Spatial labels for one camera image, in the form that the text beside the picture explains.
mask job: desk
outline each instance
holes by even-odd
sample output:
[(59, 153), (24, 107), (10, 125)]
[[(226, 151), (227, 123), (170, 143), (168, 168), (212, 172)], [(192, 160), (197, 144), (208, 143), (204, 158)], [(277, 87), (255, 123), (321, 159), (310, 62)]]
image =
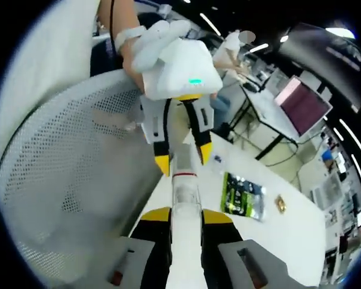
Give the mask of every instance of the desk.
[(243, 93), (249, 100), (248, 106), (242, 111), (236, 124), (248, 112), (250, 107), (255, 111), (258, 121), (278, 133), (278, 136), (256, 157), (262, 159), (269, 153), (282, 139), (286, 138), (293, 143), (297, 143), (300, 136), (280, 106), (274, 101), (274, 95), (268, 90), (263, 89), (261, 92), (251, 92), (241, 85)]
[[(280, 176), (273, 173), (246, 152), (215, 134), (211, 135), (213, 151), (223, 157), (225, 168), (267, 190), (266, 219), (263, 223), (251, 218), (228, 214), (244, 240), (253, 239), (284, 261), (289, 275), (306, 286), (318, 285), (325, 258), (326, 233), (323, 213), (309, 199)], [(185, 143), (191, 143), (188, 135)], [(220, 211), (223, 175), (207, 164), (197, 163), (202, 208)], [(281, 194), (286, 212), (280, 214), (274, 200)], [(171, 178), (163, 176), (154, 189), (142, 214), (172, 205)]]
[(268, 80), (268, 78), (265, 78), (264, 80), (260, 80), (258, 77), (251, 75), (251, 74), (246, 75), (246, 79), (247, 79), (247, 81), (250, 81), (250, 82), (258, 85), (259, 87), (262, 87)]

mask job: white chair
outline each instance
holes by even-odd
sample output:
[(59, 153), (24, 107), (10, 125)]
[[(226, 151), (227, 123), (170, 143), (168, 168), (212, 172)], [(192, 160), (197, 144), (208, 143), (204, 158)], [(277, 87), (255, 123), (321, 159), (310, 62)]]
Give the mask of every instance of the white chair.
[(141, 129), (125, 129), (140, 94), (123, 70), (90, 78), (39, 107), (2, 157), (0, 209), (47, 287), (83, 277), (99, 244), (128, 230), (160, 179)]

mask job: small gold object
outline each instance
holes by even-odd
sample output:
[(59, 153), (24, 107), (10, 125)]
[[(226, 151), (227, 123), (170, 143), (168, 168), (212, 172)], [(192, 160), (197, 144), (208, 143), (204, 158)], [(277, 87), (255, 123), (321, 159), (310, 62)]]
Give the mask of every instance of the small gold object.
[(285, 201), (282, 199), (281, 195), (277, 196), (276, 205), (281, 214), (283, 214), (286, 211), (286, 204)]

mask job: computer monitor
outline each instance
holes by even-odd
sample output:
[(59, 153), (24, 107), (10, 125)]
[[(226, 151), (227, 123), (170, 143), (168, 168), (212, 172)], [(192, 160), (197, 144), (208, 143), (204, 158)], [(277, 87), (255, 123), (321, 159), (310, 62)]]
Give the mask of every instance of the computer monitor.
[(299, 136), (307, 133), (333, 108), (296, 76), (274, 100), (289, 117)]

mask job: blue object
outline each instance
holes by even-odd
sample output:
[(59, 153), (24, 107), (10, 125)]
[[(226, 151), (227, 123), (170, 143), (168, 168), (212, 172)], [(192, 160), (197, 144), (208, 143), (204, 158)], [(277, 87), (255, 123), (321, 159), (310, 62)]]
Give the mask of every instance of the blue object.
[(214, 129), (218, 129), (226, 120), (227, 114), (230, 110), (230, 100), (217, 95), (215, 99), (210, 100), (210, 105), (214, 110)]
[(322, 154), (322, 161), (330, 161), (332, 160), (332, 152), (330, 151), (330, 149), (327, 149), (323, 154)]

